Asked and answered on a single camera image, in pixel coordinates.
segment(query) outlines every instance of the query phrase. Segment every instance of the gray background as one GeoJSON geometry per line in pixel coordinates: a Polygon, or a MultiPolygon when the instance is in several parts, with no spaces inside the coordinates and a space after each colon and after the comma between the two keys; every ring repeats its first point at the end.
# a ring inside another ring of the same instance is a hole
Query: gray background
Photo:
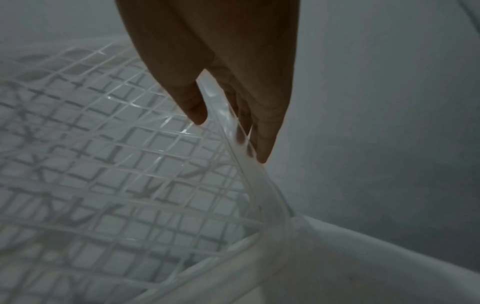
{"type": "MultiPolygon", "coordinates": [[[[125,33],[107,0],[0,6],[3,45],[125,33]]],[[[267,164],[291,207],[480,271],[480,37],[456,1],[303,0],[295,73],[267,164]]]]}

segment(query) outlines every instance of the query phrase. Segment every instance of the hand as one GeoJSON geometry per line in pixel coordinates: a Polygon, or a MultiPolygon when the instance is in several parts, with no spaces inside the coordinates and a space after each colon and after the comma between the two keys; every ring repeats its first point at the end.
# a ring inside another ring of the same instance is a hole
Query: hand
{"type": "Polygon", "coordinates": [[[207,119],[196,84],[207,69],[265,163],[290,102],[299,0],[116,3],[140,57],[185,114],[195,124],[207,119]]]}

